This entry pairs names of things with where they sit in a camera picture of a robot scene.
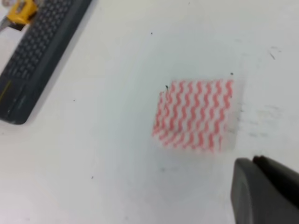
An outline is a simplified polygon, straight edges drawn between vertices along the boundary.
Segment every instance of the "yellow object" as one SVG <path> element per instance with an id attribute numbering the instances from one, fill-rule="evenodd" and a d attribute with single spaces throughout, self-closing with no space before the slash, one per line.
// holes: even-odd
<path id="1" fill-rule="evenodd" d="M 16 24 L 27 25 L 37 13 L 38 7 L 34 0 L 17 0 L 7 15 Z"/>

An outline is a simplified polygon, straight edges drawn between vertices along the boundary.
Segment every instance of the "red and white cloth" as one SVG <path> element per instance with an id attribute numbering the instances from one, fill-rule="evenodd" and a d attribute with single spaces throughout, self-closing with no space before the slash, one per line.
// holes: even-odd
<path id="1" fill-rule="evenodd" d="M 174 81 L 159 94 L 152 136 L 164 147 L 220 151 L 233 80 Z"/>

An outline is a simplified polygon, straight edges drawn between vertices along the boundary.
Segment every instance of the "black keyboard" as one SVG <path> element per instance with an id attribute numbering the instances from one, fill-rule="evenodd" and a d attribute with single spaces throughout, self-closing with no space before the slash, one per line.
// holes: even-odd
<path id="1" fill-rule="evenodd" d="M 0 119 L 23 124 L 91 0 L 45 0 L 0 76 Z"/>

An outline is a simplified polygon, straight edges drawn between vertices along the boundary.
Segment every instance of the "white table surface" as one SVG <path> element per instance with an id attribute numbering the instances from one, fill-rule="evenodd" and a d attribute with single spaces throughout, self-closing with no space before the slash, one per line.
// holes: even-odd
<path id="1" fill-rule="evenodd" d="M 298 25 L 295 0 L 94 0 L 28 122 L 0 122 L 0 223 L 234 223 L 237 157 L 299 171 Z M 231 72 L 246 83 L 234 148 L 153 144 L 166 84 Z"/>

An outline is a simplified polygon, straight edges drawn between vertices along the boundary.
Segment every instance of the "dirt speck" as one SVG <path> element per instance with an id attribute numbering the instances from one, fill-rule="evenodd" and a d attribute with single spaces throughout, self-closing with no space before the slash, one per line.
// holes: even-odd
<path id="1" fill-rule="evenodd" d="M 269 55 L 273 58 L 273 60 L 275 60 L 275 57 L 274 57 L 274 55 L 273 54 L 271 54 L 270 52 L 268 52 L 269 53 Z"/>

